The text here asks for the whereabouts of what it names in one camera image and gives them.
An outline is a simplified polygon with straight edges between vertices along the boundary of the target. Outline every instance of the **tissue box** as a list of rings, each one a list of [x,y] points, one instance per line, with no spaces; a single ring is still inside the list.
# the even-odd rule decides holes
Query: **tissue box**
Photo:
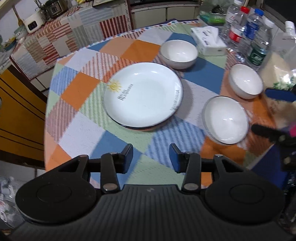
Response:
[[[191,28],[191,36],[204,56],[223,56],[227,52],[226,45],[218,36],[218,29],[213,31],[212,28],[215,27]]]

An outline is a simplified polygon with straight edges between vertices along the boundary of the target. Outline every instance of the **yellow sun drawing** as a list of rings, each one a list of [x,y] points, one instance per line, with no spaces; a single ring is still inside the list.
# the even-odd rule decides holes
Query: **yellow sun drawing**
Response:
[[[121,90],[121,85],[118,81],[109,81],[109,84],[107,84],[109,89],[111,91],[116,91],[116,92],[119,92]]]

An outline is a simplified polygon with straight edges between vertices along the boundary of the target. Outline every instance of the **white bowl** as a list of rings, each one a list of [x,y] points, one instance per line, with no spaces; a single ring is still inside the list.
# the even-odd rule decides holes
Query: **white bowl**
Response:
[[[106,113],[132,129],[158,125],[180,106],[183,88],[179,77],[156,63],[136,63],[116,72],[104,92]]]
[[[234,64],[229,71],[233,91],[244,99],[253,99],[263,91],[263,81],[255,70],[244,64]]]
[[[239,102],[226,96],[207,101],[202,110],[202,122],[207,135],[219,144],[241,142],[249,130],[249,118]]]
[[[174,69],[186,69],[192,66],[198,57],[197,48],[184,40],[169,40],[159,50],[161,59]]]

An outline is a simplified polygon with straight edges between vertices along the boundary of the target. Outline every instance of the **red label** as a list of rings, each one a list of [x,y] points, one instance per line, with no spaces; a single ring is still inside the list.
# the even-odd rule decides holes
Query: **red label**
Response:
[[[230,31],[229,32],[229,38],[231,38],[233,41],[238,43],[241,40],[241,36],[236,35],[234,32]]]

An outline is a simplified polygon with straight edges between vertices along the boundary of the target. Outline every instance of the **stacked plate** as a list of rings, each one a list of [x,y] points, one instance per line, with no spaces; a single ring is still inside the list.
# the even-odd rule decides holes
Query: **stacked plate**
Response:
[[[152,129],[171,117],[181,104],[179,77],[156,63],[137,63],[115,73],[104,92],[106,113],[130,129]]]

